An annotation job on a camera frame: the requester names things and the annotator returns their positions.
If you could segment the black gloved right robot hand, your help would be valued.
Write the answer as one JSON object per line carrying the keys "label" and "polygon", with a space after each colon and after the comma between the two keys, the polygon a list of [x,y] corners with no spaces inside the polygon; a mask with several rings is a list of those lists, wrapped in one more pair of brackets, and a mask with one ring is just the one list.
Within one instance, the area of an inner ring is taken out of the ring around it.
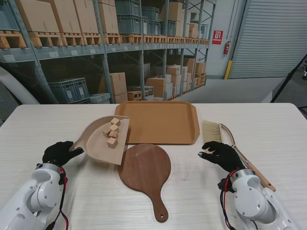
{"label": "black gloved right robot hand", "polygon": [[227,172],[234,170],[245,169],[238,153],[236,150],[224,143],[217,141],[206,142],[202,146],[203,150],[208,150],[210,153],[200,151],[198,156],[211,163],[219,165],[222,169]]}

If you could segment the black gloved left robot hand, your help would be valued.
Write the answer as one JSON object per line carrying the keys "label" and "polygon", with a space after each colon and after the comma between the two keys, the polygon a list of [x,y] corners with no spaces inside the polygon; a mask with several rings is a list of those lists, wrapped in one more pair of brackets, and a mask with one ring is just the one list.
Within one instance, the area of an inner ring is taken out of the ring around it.
{"label": "black gloved left robot hand", "polygon": [[63,166],[72,158],[82,154],[84,151],[82,148],[70,151],[73,146],[72,141],[57,142],[54,145],[48,147],[42,157],[43,163],[51,163],[57,166]]}

